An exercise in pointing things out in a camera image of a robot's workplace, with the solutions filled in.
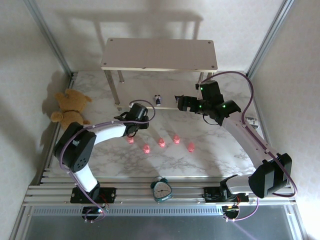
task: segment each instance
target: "teddy bear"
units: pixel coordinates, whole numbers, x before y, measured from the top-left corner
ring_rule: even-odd
[[[69,88],[65,90],[65,94],[58,92],[54,97],[58,101],[61,111],[55,111],[51,114],[52,122],[59,122],[63,130],[66,130],[73,122],[77,122],[81,125],[90,124],[90,121],[84,120],[81,116],[87,102],[92,102],[90,97]]]

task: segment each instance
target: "alarm clock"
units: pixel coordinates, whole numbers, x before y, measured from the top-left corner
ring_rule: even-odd
[[[154,181],[150,185],[153,193],[154,200],[158,203],[162,203],[172,197],[172,188],[168,184],[166,178],[161,178],[159,181]]]

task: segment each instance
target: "white wall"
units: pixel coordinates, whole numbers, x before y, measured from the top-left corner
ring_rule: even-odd
[[[22,0],[0,7],[0,239],[8,239],[53,132],[54,92],[67,86]]]
[[[36,0],[73,71],[100,69],[107,38],[205,39],[219,70],[249,68],[283,0]]]
[[[320,239],[320,1],[296,0],[253,78],[271,144],[293,161],[296,201]]]

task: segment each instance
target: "marble floor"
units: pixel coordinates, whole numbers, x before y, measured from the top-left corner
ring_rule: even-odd
[[[117,86],[119,78],[116,73],[113,71],[112,74]],[[195,84],[199,73],[125,71],[123,76],[126,81],[186,79],[186,84]],[[245,108],[250,90],[244,78],[226,74],[215,80],[219,83],[224,100],[234,100],[241,109]],[[114,106],[103,71],[79,72],[73,88],[93,99],[83,112],[84,118],[92,124],[110,121],[125,110],[119,112]],[[246,116],[257,117],[253,104]],[[180,136],[180,144],[174,144],[175,134]],[[164,148],[158,146],[159,138],[165,140]],[[190,142],[195,145],[192,153],[187,150]],[[150,145],[150,154],[143,152],[144,144]],[[97,144],[91,154],[89,166],[95,177],[224,177],[250,174],[255,170],[248,155],[224,128],[206,124],[201,115],[179,110],[157,110],[149,128],[139,130],[132,145],[125,137]],[[49,177],[65,176],[67,175],[59,168],[55,158],[50,165]]]

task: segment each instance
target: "shelf top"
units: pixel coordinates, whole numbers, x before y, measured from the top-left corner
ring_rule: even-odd
[[[215,73],[212,40],[108,38],[102,70]]]

